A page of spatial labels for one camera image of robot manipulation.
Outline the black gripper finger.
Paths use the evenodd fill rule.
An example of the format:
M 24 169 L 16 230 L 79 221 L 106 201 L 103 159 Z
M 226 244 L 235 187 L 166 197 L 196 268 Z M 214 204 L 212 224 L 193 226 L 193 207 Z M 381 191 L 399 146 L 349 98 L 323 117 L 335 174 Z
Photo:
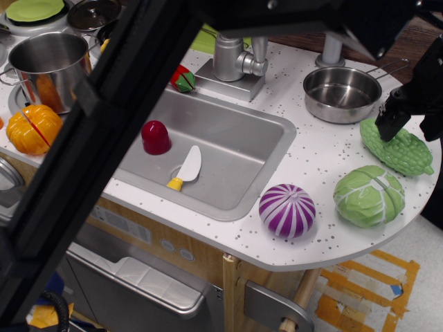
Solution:
M 382 141 L 391 141 L 410 120 L 410 107 L 401 88 L 393 89 L 387 100 L 379 107 L 375 120 Z
M 419 125 L 426 141 L 431 142 L 442 137 L 443 118 L 442 113 L 428 113 Z

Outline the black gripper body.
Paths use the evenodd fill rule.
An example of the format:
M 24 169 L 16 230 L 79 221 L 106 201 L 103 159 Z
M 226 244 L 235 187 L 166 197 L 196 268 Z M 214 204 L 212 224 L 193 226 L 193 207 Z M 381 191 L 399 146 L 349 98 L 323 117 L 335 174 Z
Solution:
M 442 112 L 442 33 L 413 68 L 411 81 L 399 90 L 399 109 L 409 116 Z

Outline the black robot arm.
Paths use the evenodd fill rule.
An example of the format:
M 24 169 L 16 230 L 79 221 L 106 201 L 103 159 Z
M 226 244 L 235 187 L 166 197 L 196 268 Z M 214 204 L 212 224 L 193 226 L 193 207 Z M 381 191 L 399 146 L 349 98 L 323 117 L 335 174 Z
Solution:
M 328 32 L 372 59 L 441 1 L 131 1 L 12 220 L 1 228 L 1 330 L 26 316 L 204 24 L 229 37 Z

